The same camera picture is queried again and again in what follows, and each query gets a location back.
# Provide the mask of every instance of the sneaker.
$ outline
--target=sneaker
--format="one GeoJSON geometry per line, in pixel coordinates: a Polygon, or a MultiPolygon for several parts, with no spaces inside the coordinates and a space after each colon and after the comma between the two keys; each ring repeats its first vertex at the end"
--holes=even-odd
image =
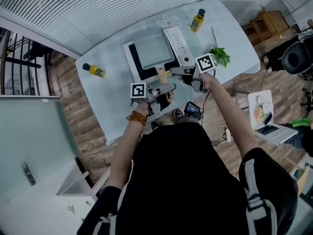
{"type": "Polygon", "coordinates": [[[152,131],[154,131],[154,130],[156,130],[157,128],[160,128],[161,125],[160,125],[159,122],[157,122],[157,121],[154,120],[154,121],[152,121],[152,122],[150,123],[150,127],[151,127],[152,131]]]}
{"type": "Polygon", "coordinates": [[[174,110],[174,118],[176,121],[183,116],[184,116],[184,114],[182,113],[182,111],[180,109],[177,108],[174,110]]]}
{"type": "Polygon", "coordinates": [[[268,62],[269,62],[268,56],[265,55],[265,56],[263,57],[263,61],[264,61],[264,63],[268,63],[268,62]]]}
{"type": "Polygon", "coordinates": [[[270,63],[268,63],[267,65],[266,65],[266,69],[268,70],[269,68],[271,68],[271,65],[272,65],[272,63],[270,62],[270,63]]]}

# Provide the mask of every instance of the oil bottle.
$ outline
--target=oil bottle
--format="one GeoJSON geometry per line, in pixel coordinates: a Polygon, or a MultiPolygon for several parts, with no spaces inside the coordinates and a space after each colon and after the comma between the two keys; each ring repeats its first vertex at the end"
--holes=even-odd
{"type": "Polygon", "coordinates": [[[200,29],[201,24],[203,23],[203,17],[205,14],[205,10],[204,9],[200,9],[198,14],[194,17],[190,29],[193,32],[197,32],[200,29]]]}
{"type": "Polygon", "coordinates": [[[89,64],[83,64],[83,69],[88,71],[92,75],[100,76],[100,77],[105,77],[106,76],[106,71],[100,69],[96,65],[89,65],[89,64]]]}

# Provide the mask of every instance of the door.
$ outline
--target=door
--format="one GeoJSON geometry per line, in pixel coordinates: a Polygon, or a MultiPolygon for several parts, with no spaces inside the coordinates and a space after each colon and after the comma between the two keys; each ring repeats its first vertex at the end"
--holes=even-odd
{"type": "Polygon", "coordinates": [[[80,154],[59,98],[0,97],[0,205],[80,154]]]}

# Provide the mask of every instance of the control panel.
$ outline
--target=control panel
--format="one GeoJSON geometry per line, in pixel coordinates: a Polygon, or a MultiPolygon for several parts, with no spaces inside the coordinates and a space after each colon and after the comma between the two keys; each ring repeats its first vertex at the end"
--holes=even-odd
{"type": "Polygon", "coordinates": [[[195,65],[195,59],[191,54],[191,51],[180,31],[180,28],[172,27],[165,29],[164,33],[173,49],[175,56],[179,61],[180,66],[195,65]]]}

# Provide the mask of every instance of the green cloth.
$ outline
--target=green cloth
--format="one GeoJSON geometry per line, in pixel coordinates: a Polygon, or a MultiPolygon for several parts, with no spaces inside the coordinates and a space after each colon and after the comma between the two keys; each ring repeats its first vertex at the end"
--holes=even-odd
{"type": "Polygon", "coordinates": [[[292,120],[291,124],[293,127],[298,127],[298,126],[310,126],[311,125],[311,120],[307,117],[299,119],[299,120],[292,120]]]}

